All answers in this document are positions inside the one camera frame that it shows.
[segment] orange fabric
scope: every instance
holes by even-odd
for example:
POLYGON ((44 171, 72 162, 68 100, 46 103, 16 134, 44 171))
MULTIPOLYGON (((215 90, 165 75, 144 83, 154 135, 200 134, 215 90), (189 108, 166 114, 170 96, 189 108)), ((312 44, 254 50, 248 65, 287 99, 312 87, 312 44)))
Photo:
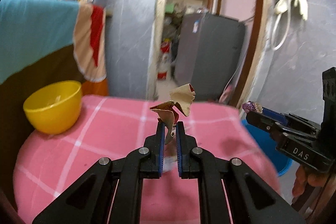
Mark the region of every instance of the orange fabric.
POLYGON ((98 83, 93 83, 90 81, 86 81, 82 84, 83 96, 89 94, 108 96, 108 86, 107 79, 105 78, 103 81, 98 83))

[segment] crumpled paper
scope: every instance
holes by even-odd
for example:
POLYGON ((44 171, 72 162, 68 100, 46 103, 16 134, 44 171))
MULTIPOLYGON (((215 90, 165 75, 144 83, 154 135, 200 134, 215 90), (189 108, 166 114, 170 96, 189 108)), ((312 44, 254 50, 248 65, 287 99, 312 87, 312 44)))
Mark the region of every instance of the crumpled paper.
POLYGON ((168 133, 165 138, 165 145, 169 144, 174 139, 173 125, 179 120, 179 114, 173 109, 175 106, 184 116, 190 114, 190 105, 195 98, 195 91, 191 84, 182 85, 169 92, 170 99, 167 102, 153 106, 151 111, 159 115, 159 121, 164 122, 168 133))

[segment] gray refrigerator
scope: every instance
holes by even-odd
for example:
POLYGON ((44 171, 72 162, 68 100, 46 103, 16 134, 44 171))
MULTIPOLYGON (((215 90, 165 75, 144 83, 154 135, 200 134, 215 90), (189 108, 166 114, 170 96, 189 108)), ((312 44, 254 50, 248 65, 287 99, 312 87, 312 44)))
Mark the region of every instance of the gray refrigerator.
POLYGON ((211 14, 185 15, 175 61, 178 85, 191 83, 195 100, 217 100, 235 72, 245 25, 211 14))

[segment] bowl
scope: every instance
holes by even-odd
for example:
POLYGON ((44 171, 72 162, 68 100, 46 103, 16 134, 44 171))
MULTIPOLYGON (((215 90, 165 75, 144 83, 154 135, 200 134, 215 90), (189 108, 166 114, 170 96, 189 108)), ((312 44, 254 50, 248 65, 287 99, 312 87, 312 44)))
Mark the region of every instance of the bowl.
POLYGON ((62 81, 34 92, 24 102, 23 110, 35 129, 56 135, 68 130, 77 121, 81 99, 81 83, 62 81))

